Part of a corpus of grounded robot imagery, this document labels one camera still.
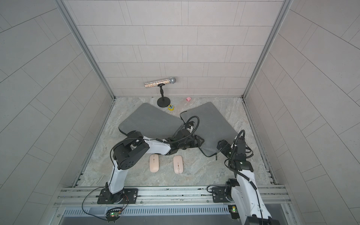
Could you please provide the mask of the grey laptop bag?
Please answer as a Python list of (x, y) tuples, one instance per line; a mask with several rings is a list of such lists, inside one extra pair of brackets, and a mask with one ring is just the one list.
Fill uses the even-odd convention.
[(206, 157), (212, 157), (219, 153), (217, 149), (219, 141), (226, 140), (231, 143), (238, 135), (238, 132), (211, 102), (180, 113), (180, 117), (185, 122), (192, 116), (197, 116), (200, 119), (195, 134), (204, 139), (200, 150)]
[(148, 138), (166, 139), (172, 137), (183, 125), (183, 121), (148, 103), (140, 105), (118, 126), (125, 135), (139, 131)]

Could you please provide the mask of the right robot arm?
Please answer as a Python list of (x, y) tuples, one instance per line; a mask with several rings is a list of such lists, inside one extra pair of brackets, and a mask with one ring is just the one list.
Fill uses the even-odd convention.
[(226, 156), (225, 166), (234, 173), (235, 178), (225, 184), (226, 198), (235, 203), (240, 222), (243, 225), (279, 225), (267, 210), (258, 190), (254, 169), (248, 161), (253, 151), (246, 144), (245, 130), (241, 130), (230, 144), (219, 141), (217, 149)]

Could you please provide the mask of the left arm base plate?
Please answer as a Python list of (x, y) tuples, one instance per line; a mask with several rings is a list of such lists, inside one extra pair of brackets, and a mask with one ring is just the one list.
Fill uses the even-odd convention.
[(100, 191), (97, 204), (135, 204), (137, 194), (137, 188), (124, 188), (123, 190), (112, 194), (109, 187), (106, 187)]

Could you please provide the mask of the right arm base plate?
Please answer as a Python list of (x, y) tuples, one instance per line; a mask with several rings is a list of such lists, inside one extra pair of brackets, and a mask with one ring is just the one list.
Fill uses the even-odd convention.
[(225, 186), (211, 186), (212, 199), (214, 203), (232, 203), (233, 199)]

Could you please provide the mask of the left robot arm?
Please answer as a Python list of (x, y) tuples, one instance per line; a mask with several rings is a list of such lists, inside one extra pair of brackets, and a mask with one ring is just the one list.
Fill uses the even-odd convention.
[(110, 181), (103, 189), (106, 203), (119, 203), (124, 194), (124, 183), (128, 169), (133, 167), (146, 153), (172, 155), (178, 150), (199, 148), (204, 139), (187, 129), (179, 131), (174, 138), (151, 139), (139, 131), (132, 131), (128, 137), (117, 143), (111, 150), (113, 164)]

